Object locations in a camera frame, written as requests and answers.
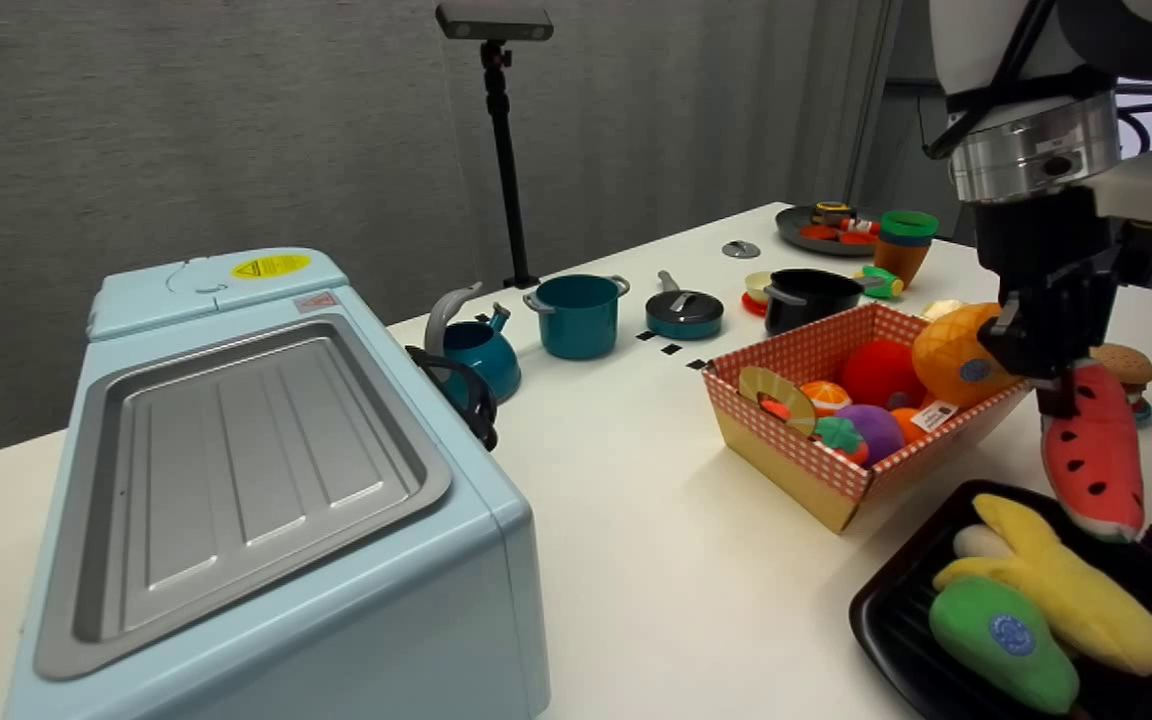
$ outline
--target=small black pan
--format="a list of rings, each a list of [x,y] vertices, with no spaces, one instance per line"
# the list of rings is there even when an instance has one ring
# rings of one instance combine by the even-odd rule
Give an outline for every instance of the small black pan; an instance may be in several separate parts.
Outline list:
[[[681,287],[669,274],[661,274],[661,287],[647,299],[647,329],[669,340],[710,340],[724,329],[724,304],[706,292]]]

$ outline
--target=purple toy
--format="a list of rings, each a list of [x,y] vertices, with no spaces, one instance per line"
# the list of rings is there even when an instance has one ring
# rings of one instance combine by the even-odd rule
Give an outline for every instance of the purple toy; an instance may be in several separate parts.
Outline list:
[[[835,416],[855,423],[855,431],[869,446],[869,464],[879,464],[882,455],[901,452],[901,446],[905,446],[897,416],[875,409],[875,404],[846,404]]]

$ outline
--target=gray wall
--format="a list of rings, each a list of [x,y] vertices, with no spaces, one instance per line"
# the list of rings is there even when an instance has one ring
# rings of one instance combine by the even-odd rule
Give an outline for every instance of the gray wall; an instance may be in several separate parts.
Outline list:
[[[551,0],[510,124],[541,274],[843,195],[886,6]],[[314,246],[401,320],[505,282],[476,43],[431,0],[0,0],[0,446],[59,428],[101,277]]]

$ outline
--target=pot handle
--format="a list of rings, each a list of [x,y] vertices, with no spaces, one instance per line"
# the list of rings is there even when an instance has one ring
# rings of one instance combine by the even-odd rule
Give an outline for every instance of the pot handle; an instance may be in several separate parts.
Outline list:
[[[542,304],[536,292],[526,292],[525,304],[541,318],[551,318],[551,304]]]
[[[483,292],[483,282],[476,282],[469,287],[451,287],[427,310],[427,320],[423,320],[423,353],[427,356],[442,356],[442,334],[448,334],[451,318],[461,313],[463,299],[471,299],[481,292]]]

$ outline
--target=food on plate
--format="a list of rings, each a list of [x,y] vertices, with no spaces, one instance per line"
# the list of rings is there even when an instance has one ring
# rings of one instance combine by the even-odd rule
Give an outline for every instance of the food on plate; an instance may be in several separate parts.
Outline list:
[[[965,576],[998,580],[1028,598],[1076,656],[1128,675],[1152,675],[1152,612],[1130,594],[1062,549],[1053,526],[1028,506],[979,493],[970,508],[1011,555],[959,555],[935,572],[935,590]]]
[[[1011,555],[1011,549],[984,526],[953,534],[953,555]]]
[[[1035,712],[1062,717],[1079,695],[1079,673],[1045,612],[1007,583],[953,580],[931,602],[926,630],[953,659]]]

